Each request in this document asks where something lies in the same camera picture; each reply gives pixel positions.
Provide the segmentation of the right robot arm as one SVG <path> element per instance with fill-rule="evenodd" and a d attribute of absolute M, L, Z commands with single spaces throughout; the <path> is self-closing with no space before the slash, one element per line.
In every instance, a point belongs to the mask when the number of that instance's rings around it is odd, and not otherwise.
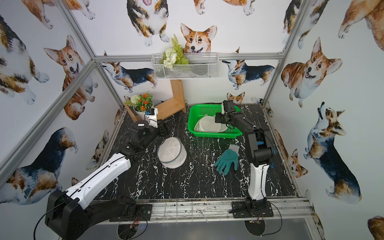
<path fill-rule="evenodd" d="M 251 167 L 251 180 L 245 206 L 232 212 L 247 211 L 250 215 L 254 215 L 268 206 L 265 186 L 268 168 L 275 155 L 275 147 L 270 139 L 270 131 L 258 129 L 241 112 L 216 113 L 215 122 L 231 125 L 243 133 L 246 145 L 246 159 Z"/>

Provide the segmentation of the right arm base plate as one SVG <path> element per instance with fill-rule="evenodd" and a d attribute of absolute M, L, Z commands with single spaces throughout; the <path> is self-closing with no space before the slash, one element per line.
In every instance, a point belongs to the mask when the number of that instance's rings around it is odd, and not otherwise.
<path fill-rule="evenodd" d="M 274 212 L 271 204 L 268 201 L 256 201 L 256 203 L 248 200 L 241 202 L 232 202 L 232 208 L 229 213 L 235 219 L 242 218 L 258 218 L 258 217 L 273 217 Z"/>

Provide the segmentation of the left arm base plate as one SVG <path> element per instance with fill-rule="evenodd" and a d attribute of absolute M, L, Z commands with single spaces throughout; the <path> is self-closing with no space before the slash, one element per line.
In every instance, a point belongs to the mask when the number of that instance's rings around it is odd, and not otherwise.
<path fill-rule="evenodd" d="M 134 222 L 137 220 L 151 219 L 153 205 L 151 204 L 138 204 L 135 207 L 127 209 L 122 216 L 109 219 L 109 222 Z"/>

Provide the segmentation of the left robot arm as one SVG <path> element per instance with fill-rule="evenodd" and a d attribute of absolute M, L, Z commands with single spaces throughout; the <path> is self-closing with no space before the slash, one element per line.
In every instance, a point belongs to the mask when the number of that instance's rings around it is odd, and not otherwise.
<path fill-rule="evenodd" d="M 130 197 L 92 202 L 107 185 L 131 168 L 131 157 L 150 151 L 157 138 L 169 133 L 166 121 L 133 123 L 125 141 L 101 167 L 67 190 L 56 190 L 49 196 L 47 212 L 41 219 L 63 240 L 76 240 L 90 227 L 106 220 L 138 221 L 140 209 Z"/>

